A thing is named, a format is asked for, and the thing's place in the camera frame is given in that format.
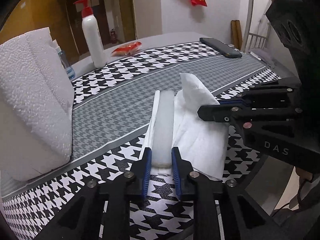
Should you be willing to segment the person's right hand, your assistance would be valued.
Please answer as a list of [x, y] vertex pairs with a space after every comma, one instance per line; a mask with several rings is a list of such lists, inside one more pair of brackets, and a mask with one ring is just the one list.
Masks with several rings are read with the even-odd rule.
[[301, 168], [296, 167], [296, 174], [299, 176], [299, 182], [302, 183], [303, 181], [312, 181], [313, 174], [308, 171], [304, 171]]

